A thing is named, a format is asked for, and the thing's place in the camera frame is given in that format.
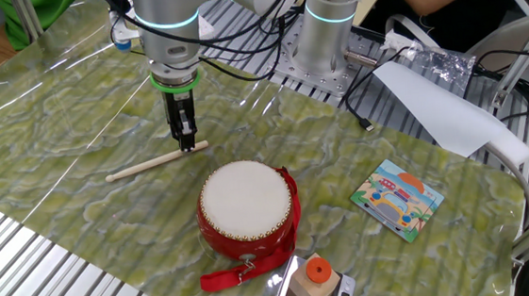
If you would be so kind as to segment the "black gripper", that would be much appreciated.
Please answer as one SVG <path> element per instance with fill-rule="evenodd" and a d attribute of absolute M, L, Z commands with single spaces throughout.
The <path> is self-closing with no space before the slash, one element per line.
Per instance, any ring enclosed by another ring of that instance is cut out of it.
<path fill-rule="evenodd" d="M 195 114 L 193 90 L 182 93 L 162 93 L 168 124 L 172 137 L 178 142 L 180 150 L 187 153 L 195 148 Z"/>

